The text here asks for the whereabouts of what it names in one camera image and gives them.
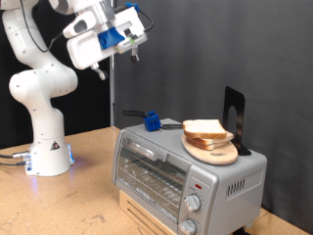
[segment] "wooden plate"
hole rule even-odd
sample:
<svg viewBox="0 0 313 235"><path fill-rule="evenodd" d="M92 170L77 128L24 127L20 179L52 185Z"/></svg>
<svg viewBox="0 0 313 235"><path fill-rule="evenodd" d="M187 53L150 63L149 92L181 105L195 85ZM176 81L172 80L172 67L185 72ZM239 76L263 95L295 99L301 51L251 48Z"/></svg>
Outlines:
<svg viewBox="0 0 313 235"><path fill-rule="evenodd" d="M232 142L216 148L214 150L202 150L186 141L186 136L182 136L182 142L185 149L196 159L212 165L228 165L235 162L238 158L238 152Z"/></svg>

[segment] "toast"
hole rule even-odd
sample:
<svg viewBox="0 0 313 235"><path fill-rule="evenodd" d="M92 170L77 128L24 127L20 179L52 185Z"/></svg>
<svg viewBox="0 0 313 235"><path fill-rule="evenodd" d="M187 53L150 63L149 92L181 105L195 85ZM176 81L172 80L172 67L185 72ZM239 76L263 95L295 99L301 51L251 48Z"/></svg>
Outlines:
<svg viewBox="0 0 313 235"><path fill-rule="evenodd" d="M227 135L218 119L184 120L183 129L185 135L192 139L225 139Z"/></svg>
<svg viewBox="0 0 313 235"><path fill-rule="evenodd" d="M222 142L230 141L234 138L234 135L231 132L226 131L226 138L225 139L203 139L203 138L196 138L193 139L194 141L202 144L202 145L211 145L211 144L217 144Z"/></svg>
<svg viewBox="0 0 313 235"><path fill-rule="evenodd" d="M225 142L220 142L220 143L216 143L216 144L202 145L202 144L196 142L195 140L193 140L187 136L186 136L186 142L199 148L199 149L203 149L203 150L213 150L213 149L216 149L218 147L222 147L222 146L229 143L229 141L225 141Z"/></svg>

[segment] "black stand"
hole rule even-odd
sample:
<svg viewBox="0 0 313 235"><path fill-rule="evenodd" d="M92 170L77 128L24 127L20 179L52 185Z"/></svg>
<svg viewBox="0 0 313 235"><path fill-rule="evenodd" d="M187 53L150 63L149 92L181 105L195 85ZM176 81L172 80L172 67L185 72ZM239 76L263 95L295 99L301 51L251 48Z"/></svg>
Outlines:
<svg viewBox="0 0 313 235"><path fill-rule="evenodd" d="M226 86L225 89L225 101L224 101L224 112L223 112L223 127L224 129L228 129L228 114L229 109L234 106L237 112L237 125L236 125L236 135L235 139L232 140L233 144L238 150L238 154L240 156L248 156L251 155L251 151L249 151L243 144L242 144L242 137L243 137L243 126L244 126L244 111L245 111L245 96Z"/></svg>

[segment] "metal pole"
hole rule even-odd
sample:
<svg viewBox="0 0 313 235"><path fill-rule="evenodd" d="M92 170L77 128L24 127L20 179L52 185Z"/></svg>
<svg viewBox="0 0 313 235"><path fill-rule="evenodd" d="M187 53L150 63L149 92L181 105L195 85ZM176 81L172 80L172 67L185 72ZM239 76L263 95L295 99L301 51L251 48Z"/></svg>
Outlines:
<svg viewBox="0 0 313 235"><path fill-rule="evenodd" d="M114 55L110 57L110 125L114 126Z"/></svg>

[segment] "control knob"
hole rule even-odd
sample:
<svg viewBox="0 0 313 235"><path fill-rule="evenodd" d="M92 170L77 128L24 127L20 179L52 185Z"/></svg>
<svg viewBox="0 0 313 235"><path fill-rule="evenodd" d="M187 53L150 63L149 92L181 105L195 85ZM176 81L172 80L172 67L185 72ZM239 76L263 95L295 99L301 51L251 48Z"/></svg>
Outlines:
<svg viewBox="0 0 313 235"><path fill-rule="evenodd" d="M196 234L197 231L196 225L190 219L187 219L181 224L179 224L179 228L186 235L194 235Z"/></svg>
<svg viewBox="0 0 313 235"><path fill-rule="evenodd" d="M191 195L185 198L185 204L189 212L196 212L200 209L201 202L198 196Z"/></svg>

